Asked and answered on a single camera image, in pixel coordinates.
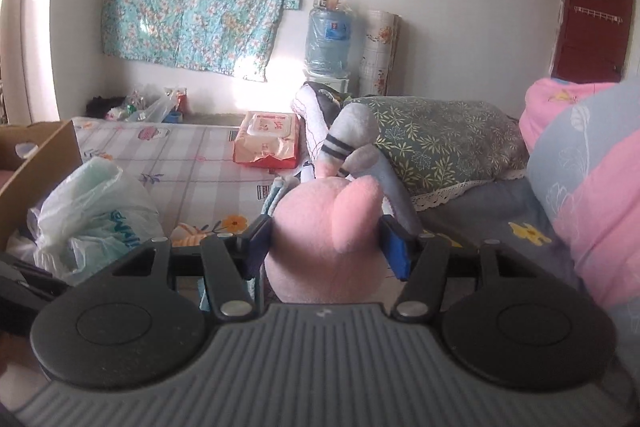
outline silver screw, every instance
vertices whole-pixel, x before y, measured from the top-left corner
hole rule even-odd
[[[252,310],[251,304],[245,301],[227,301],[220,306],[220,311],[226,317],[244,317]]]
[[[429,307],[424,302],[404,301],[396,310],[402,317],[422,317],[429,312]]]

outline red package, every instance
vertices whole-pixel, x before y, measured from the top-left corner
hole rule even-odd
[[[294,169],[298,165],[297,115],[249,111],[234,142],[234,162],[263,169]]]

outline wooden door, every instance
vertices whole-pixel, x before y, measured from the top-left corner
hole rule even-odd
[[[634,0],[564,0],[552,75],[562,80],[619,82]]]

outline plush toy head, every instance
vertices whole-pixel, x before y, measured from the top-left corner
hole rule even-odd
[[[350,182],[342,166],[370,161],[378,124],[368,107],[342,110],[316,160],[316,179],[288,192],[274,208],[267,277],[283,302],[367,301],[382,284],[378,247],[383,193],[372,176]]]

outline blue water bottle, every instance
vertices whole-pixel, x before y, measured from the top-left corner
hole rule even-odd
[[[317,0],[309,13],[305,66],[311,76],[347,78],[351,15],[338,0]]]

